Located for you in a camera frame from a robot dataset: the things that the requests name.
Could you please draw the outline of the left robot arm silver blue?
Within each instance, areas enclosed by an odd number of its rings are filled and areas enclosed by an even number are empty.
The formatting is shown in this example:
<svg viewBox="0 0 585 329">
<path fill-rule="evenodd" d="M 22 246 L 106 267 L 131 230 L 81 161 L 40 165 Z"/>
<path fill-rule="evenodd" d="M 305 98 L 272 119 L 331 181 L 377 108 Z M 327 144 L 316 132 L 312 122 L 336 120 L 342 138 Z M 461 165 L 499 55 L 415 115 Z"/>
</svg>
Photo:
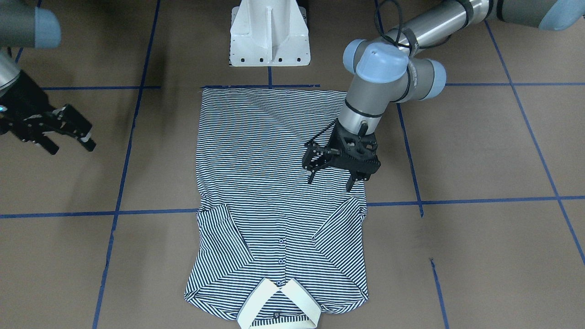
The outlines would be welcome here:
<svg viewBox="0 0 585 329">
<path fill-rule="evenodd" d="M 375 130 L 391 103 L 431 99 L 447 83 L 444 66 L 416 58 L 423 50 L 446 43 L 462 29 L 495 17 L 499 21 L 563 31 L 584 16 L 582 0 L 443 0 L 437 6 L 389 31 L 378 26 L 374 40 L 357 39 L 343 52 L 343 65 L 353 80 L 343 106 L 330 125 L 325 146 L 315 138 L 306 145 L 302 166 L 311 183 L 328 167 L 347 170 L 346 190 L 367 181 L 380 167 Z"/>
</svg>

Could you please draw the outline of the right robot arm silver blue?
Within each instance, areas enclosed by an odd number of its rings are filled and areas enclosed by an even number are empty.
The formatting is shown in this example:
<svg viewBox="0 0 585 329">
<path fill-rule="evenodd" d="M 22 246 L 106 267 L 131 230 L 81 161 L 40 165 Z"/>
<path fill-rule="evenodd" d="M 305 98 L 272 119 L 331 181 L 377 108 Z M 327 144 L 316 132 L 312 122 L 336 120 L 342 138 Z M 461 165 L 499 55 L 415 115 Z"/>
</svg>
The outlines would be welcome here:
<svg viewBox="0 0 585 329">
<path fill-rule="evenodd" d="M 59 46 L 61 26 L 56 15 L 22 0 L 3 0 L 0 9 L 1 133 L 12 133 L 50 154 L 56 154 L 59 147 L 47 133 L 58 133 L 92 152 L 96 143 L 90 137 L 90 121 L 71 104 L 52 106 L 46 92 L 8 54 L 9 48 Z"/>
</svg>

